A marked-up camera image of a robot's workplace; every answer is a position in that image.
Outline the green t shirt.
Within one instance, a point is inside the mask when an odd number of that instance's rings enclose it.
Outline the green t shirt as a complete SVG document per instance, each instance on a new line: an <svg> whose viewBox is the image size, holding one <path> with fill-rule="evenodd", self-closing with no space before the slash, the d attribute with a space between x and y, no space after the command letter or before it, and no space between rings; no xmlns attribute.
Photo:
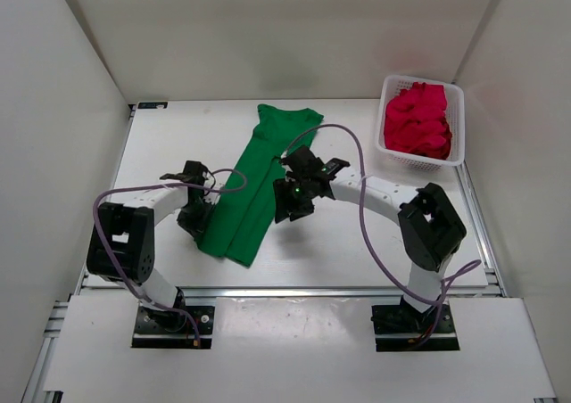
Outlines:
<svg viewBox="0 0 571 403"><path fill-rule="evenodd" d="M212 257L228 258L250 267L272 222L276 206L273 182L285 176L277 159L297 136L295 144L311 145L314 134L304 132L320 125L323 116L312 109L284 111L274 106L257 106L259 123L235 165L227 189L233 190L247 180L244 189L224 193L197 244Z"/></svg>

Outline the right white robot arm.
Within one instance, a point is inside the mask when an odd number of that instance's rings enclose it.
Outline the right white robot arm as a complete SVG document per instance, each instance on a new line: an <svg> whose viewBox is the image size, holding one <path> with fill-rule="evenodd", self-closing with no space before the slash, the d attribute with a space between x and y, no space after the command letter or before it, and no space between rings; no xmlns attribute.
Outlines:
<svg viewBox="0 0 571 403"><path fill-rule="evenodd" d="M365 177L346 160L324 162L302 146L278 160L285 177L274 181L275 221L295 221L314 212L313 199L349 202L389 219L400 228L404 250L412 262L401 297L401 322L419 332L429 325L442 298L441 282L467 229L446 192L437 184L400 186L380 177Z"/></svg>

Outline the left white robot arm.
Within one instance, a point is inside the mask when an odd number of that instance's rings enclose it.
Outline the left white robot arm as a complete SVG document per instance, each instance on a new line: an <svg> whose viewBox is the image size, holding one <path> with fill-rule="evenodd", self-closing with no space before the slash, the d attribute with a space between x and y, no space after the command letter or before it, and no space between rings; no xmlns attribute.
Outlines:
<svg viewBox="0 0 571 403"><path fill-rule="evenodd" d="M154 267L155 227L177 213L178 225L199 241L214 209L210 187L214 175L199 161L165 174L125 202L102 202L96 212L87 254L87 270L107 282L132 289L147 316L168 332L192 323L183 292Z"/></svg>

